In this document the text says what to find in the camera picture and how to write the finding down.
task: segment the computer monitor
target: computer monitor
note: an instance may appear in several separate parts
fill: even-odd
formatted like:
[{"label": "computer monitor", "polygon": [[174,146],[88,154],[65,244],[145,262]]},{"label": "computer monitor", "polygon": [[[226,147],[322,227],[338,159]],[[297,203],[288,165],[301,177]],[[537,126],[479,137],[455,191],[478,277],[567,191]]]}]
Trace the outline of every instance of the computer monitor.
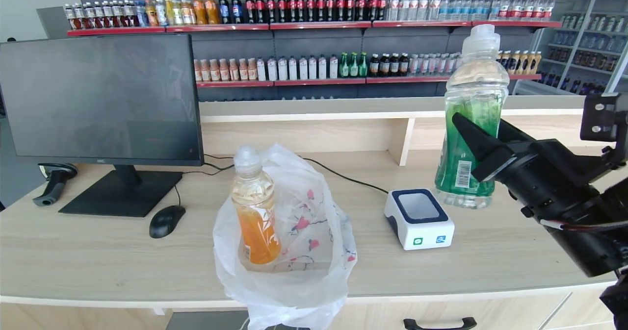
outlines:
[{"label": "computer monitor", "polygon": [[146,216],[203,148],[189,35],[120,35],[0,45],[0,89],[16,156],[111,164],[60,212]]}]

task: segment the bottle cap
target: bottle cap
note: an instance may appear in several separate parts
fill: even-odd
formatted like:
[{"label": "bottle cap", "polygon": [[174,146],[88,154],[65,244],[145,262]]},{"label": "bottle cap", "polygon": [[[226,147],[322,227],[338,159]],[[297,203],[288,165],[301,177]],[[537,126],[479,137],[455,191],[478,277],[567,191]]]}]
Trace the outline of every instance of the bottle cap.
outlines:
[{"label": "bottle cap", "polygon": [[478,25],[471,28],[471,35],[462,42],[462,55],[478,51],[499,51],[500,35],[493,25]]},{"label": "bottle cap", "polygon": [[235,172],[238,175],[251,175],[262,169],[262,159],[258,151],[250,146],[237,149],[234,156]]}]

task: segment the green glass bottle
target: green glass bottle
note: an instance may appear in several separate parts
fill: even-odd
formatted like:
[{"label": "green glass bottle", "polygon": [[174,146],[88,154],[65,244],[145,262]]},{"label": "green glass bottle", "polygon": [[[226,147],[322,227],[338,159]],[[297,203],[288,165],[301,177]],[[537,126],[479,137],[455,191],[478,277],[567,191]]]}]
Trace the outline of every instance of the green glass bottle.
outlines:
[{"label": "green glass bottle", "polygon": [[349,76],[357,77],[359,67],[357,66],[357,53],[351,53],[351,65],[349,66]]},{"label": "green glass bottle", "polygon": [[366,65],[366,53],[362,52],[362,59],[360,60],[360,65],[357,69],[357,75],[359,77],[366,77],[368,73],[368,66]]},{"label": "green glass bottle", "polygon": [[349,65],[347,64],[347,53],[342,53],[342,57],[340,58],[340,77],[348,77],[349,76]]}]

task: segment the white wall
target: white wall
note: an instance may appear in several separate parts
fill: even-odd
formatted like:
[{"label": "white wall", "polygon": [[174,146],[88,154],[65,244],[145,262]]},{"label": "white wall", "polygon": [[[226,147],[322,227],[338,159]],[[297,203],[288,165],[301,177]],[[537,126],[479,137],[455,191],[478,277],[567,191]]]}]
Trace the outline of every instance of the white wall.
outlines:
[{"label": "white wall", "polygon": [[0,42],[45,39],[36,9],[78,3],[80,0],[0,0]]}]

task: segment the barcode scanner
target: barcode scanner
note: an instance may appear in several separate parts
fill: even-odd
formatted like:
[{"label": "barcode scanner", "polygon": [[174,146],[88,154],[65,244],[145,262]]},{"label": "barcode scanner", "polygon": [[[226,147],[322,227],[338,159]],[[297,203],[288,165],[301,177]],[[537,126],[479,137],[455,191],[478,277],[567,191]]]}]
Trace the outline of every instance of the barcode scanner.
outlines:
[{"label": "barcode scanner", "polygon": [[41,173],[45,176],[48,184],[41,196],[33,199],[35,205],[48,206],[56,203],[61,196],[68,179],[76,177],[79,170],[72,164],[39,164]]}]

